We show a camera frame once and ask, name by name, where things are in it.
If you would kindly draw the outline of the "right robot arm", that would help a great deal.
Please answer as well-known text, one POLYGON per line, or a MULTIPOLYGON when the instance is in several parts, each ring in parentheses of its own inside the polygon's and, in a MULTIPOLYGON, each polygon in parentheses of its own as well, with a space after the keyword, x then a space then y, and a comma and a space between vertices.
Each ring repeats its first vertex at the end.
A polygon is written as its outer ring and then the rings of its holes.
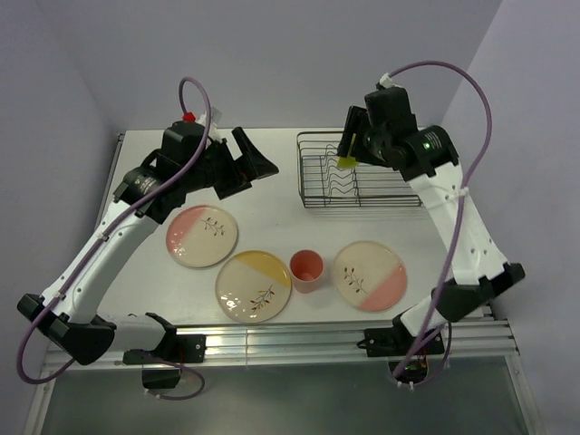
POLYGON ((508 261, 489 234, 449 134, 419 127, 404 88, 381 87, 362 107, 350 107, 338 154, 399 172, 448 252, 443 283, 395 318, 392 342, 400 352, 414 352, 423 333, 463 319, 525 278, 524 267, 508 261))

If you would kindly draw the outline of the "pink cup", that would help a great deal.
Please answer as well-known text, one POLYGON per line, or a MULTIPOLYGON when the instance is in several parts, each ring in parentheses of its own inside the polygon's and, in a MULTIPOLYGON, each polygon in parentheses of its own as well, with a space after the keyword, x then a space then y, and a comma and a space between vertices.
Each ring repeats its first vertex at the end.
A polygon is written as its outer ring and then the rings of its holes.
POLYGON ((324 277, 323 258, 315 251, 304 249, 293 254, 289 262, 295 290, 301 294, 317 290, 324 277))

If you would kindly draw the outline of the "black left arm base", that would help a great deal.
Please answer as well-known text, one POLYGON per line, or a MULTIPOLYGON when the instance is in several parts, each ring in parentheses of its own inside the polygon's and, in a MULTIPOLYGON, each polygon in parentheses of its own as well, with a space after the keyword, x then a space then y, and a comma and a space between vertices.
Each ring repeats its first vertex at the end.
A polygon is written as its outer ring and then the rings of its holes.
POLYGON ((124 353, 126 365, 149 363, 202 363, 207 337, 204 334, 178 334, 154 351, 130 350, 124 353))

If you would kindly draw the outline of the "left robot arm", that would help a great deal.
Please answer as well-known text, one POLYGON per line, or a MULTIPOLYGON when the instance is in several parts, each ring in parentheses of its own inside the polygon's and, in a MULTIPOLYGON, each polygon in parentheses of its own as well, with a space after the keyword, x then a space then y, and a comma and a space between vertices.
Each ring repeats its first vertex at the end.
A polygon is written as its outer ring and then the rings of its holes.
POLYGON ((154 313, 112 320, 98 308, 134 251, 189 193, 212 188, 228 198, 278 173, 241 128, 232 136, 237 159, 226 140, 209 137, 196 122, 176 121, 164 130, 159 148, 123 177, 101 224, 62 276, 41 295, 21 298, 17 309, 33 328, 80 365, 113 350, 144 351, 156 362, 172 358, 177 329, 169 321, 154 313))

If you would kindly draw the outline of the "green ceramic bowl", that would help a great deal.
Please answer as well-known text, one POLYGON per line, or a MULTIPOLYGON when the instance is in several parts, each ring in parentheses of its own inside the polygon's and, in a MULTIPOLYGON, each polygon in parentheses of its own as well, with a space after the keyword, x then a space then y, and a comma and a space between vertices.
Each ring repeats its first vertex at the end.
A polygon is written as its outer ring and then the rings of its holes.
POLYGON ((336 152, 336 155, 338 157, 337 167, 339 169, 352 169, 357 166, 358 162, 356 158, 352 156, 352 148, 355 139, 356 139, 355 133, 345 132, 341 137, 336 152))

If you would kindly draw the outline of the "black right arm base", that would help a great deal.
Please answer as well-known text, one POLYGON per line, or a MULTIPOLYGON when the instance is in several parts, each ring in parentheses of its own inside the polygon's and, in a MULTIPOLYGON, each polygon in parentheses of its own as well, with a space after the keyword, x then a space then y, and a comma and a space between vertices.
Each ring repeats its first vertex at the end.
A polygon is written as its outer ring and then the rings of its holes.
MULTIPOLYGON (((369 358, 404 356, 411 348, 414 338, 405 330, 394 327, 369 328, 363 331, 363 339, 356 344, 358 349, 366 351, 369 358)), ((424 344, 415 355, 442 355, 445 347, 441 333, 424 344)))

